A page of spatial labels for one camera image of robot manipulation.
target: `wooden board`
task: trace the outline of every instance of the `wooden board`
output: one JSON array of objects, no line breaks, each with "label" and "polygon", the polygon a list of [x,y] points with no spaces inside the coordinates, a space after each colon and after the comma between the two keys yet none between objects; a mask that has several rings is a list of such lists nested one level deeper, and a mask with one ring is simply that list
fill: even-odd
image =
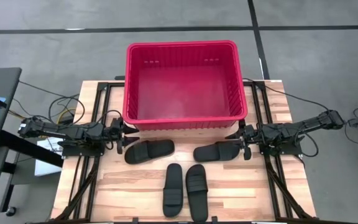
[{"label": "wooden board", "polygon": [[[98,82],[101,81],[83,82],[80,101],[85,105],[85,115],[81,123],[87,123],[91,120]],[[278,91],[284,91],[281,81],[266,81],[266,85]],[[112,88],[109,110],[122,111],[123,90],[123,87]],[[257,120],[252,92],[250,87],[244,87],[244,90],[249,111],[246,123],[255,125]],[[269,89],[267,93],[273,122],[291,122],[286,96]],[[264,111],[261,94],[260,92],[258,94],[261,110]],[[103,107],[103,95],[101,99],[98,110],[99,117]],[[82,107],[78,106],[75,119],[78,119],[81,114]],[[110,124],[113,117],[116,116],[116,113],[109,113],[107,124]],[[129,222],[132,221],[133,217],[139,217],[140,221],[191,221],[186,191],[184,191],[184,206],[180,214],[175,218],[165,218],[163,215],[162,189],[167,166],[174,162],[179,163],[183,169],[184,180],[188,168],[196,164],[193,160],[194,148],[223,140],[224,136],[235,132],[237,127],[238,125],[235,124],[232,128],[227,129],[145,131],[133,134],[133,136],[140,136],[141,140],[168,138],[175,143],[175,153],[171,156],[139,165],[126,164],[124,155],[117,154],[115,149],[106,150],[105,155],[101,157],[99,166],[91,221]],[[243,160],[243,152],[241,152],[240,156],[232,161],[203,164],[206,169],[209,188],[209,217],[217,216],[219,221],[274,220],[264,158],[259,154],[257,146],[251,146],[251,150],[252,159],[249,161]],[[71,157],[64,162],[52,217],[59,215],[67,206],[77,159],[77,157]],[[306,212],[315,215],[303,164],[293,156],[282,156],[282,162],[289,191]],[[282,196],[278,189],[277,192],[280,211],[284,217],[285,209]],[[86,192],[81,204],[80,217],[85,216],[87,195]]]}]

